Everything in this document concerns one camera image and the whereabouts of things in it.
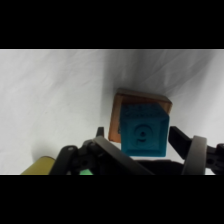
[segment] white backdrop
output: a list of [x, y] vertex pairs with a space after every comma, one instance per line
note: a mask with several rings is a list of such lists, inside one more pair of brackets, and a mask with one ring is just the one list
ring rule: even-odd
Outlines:
[[[0, 174], [108, 135], [117, 88], [173, 102], [170, 125], [224, 142], [224, 50], [0, 50]], [[182, 162], [168, 144], [167, 158]]]

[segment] printed symbol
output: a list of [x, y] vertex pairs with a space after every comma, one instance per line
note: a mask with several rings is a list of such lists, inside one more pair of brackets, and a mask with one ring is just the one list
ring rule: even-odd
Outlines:
[[152, 140], [152, 129], [149, 126], [138, 126], [134, 131], [132, 143], [138, 148], [145, 148]]

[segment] wooden block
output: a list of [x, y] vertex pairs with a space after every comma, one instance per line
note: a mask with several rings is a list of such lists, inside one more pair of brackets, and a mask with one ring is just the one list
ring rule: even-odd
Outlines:
[[110, 141], [121, 143], [121, 135], [118, 133], [121, 105], [144, 103], [158, 103], [167, 112], [167, 114], [170, 114], [173, 105], [172, 102], [165, 96], [119, 89], [114, 97], [114, 104], [111, 114], [108, 136]]

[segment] blue cube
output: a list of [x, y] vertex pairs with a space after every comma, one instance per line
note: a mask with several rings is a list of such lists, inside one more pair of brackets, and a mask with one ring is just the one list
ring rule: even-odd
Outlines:
[[128, 156], [165, 157], [169, 115], [157, 104], [122, 105], [121, 151]]

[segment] yellow object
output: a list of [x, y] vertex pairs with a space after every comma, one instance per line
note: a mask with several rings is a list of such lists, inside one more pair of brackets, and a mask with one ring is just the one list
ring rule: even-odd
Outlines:
[[42, 157], [21, 175], [48, 175], [54, 165], [54, 162], [55, 160], [50, 157]]

